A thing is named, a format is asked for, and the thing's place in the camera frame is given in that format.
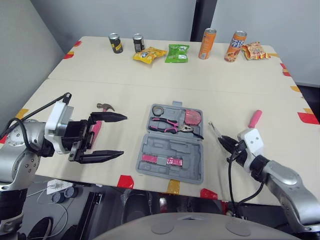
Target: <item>black can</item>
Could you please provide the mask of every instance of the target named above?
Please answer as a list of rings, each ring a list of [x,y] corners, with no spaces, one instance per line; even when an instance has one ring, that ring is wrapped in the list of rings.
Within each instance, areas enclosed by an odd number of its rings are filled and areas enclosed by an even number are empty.
[[[123,52],[123,47],[120,41],[120,36],[117,33],[109,34],[109,40],[111,43],[112,50],[115,54],[120,54]]]
[[[145,49],[145,42],[144,42],[144,36],[140,33],[136,33],[133,35],[133,44],[134,44],[134,50],[136,53],[141,52]]]

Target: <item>snack bag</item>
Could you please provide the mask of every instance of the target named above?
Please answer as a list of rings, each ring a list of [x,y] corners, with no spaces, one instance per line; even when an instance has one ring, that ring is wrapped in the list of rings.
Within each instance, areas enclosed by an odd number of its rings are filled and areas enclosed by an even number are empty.
[[[151,64],[155,58],[162,57],[163,55],[166,55],[166,53],[167,53],[167,51],[165,51],[165,50],[156,49],[151,46],[151,47],[144,49],[143,51],[136,52],[133,55],[133,59],[138,60],[138,61],[142,61],[146,64]]]
[[[187,63],[187,52],[189,45],[169,44],[169,53],[166,56],[166,63]]]
[[[251,59],[268,59],[270,56],[264,51],[259,41],[255,41],[242,46],[245,58]]]

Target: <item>orange snack bag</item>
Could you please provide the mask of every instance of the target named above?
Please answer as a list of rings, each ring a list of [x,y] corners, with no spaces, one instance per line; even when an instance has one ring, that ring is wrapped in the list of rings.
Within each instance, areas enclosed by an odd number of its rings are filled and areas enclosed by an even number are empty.
[[[257,59],[269,59],[270,56],[264,51],[259,41],[255,41],[246,45],[243,45],[242,51],[247,60]]]

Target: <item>hammer head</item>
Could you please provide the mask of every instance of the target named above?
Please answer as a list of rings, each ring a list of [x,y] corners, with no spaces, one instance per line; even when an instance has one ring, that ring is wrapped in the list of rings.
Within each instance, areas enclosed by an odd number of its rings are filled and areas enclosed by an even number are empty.
[[[96,105],[96,107],[98,109],[104,109],[105,111],[108,111],[108,109],[111,109],[111,110],[115,111],[114,108],[110,104],[107,104],[107,103],[104,103],[104,104],[98,103]]]

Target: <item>gray tool case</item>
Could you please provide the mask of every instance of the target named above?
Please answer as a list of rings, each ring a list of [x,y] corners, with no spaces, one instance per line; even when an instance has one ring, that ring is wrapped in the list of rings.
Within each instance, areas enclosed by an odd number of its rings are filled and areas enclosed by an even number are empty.
[[[163,108],[161,116],[153,114],[153,107]],[[182,107],[182,102],[174,101],[172,105],[153,104],[151,106],[146,129],[149,132],[143,137],[139,156],[136,163],[136,170],[139,173],[174,179],[191,184],[201,184],[204,180],[204,148],[202,140],[192,132],[170,132],[152,131],[149,126],[160,129],[171,128],[172,126],[161,122],[152,121],[152,118],[165,118],[178,121],[179,126],[185,122],[186,110],[197,111],[201,115],[201,122],[192,126],[194,132],[203,136],[204,123],[203,112],[199,109]],[[157,157],[156,163],[143,161],[143,155]],[[182,166],[168,165],[167,158],[182,159]]]

